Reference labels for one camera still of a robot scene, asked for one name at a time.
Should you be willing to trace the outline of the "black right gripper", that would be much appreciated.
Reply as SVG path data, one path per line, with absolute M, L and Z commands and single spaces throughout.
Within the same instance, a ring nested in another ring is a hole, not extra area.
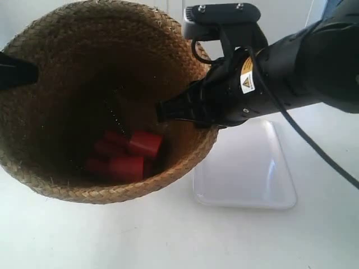
M 233 58 L 216 62 L 185 93 L 155 105 L 158 122 L 187 120 L 198 126 L 237 126 L 277 111 L 259 82 L 249 51 L 237 49 Z

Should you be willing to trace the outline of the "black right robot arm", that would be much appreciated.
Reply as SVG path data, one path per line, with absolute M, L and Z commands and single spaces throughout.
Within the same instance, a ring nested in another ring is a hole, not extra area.
M 341 1 L 332 15 L 268 44 L 249 3 L 189 6 L 183 36 L 199 58 L 199 41 L 220 41 L 223 56 L 207 74 L 156 105 L 159 122 L 186 120 L 231 127 L 286 109 L 323 102 L 358 112 L 358 2 Z

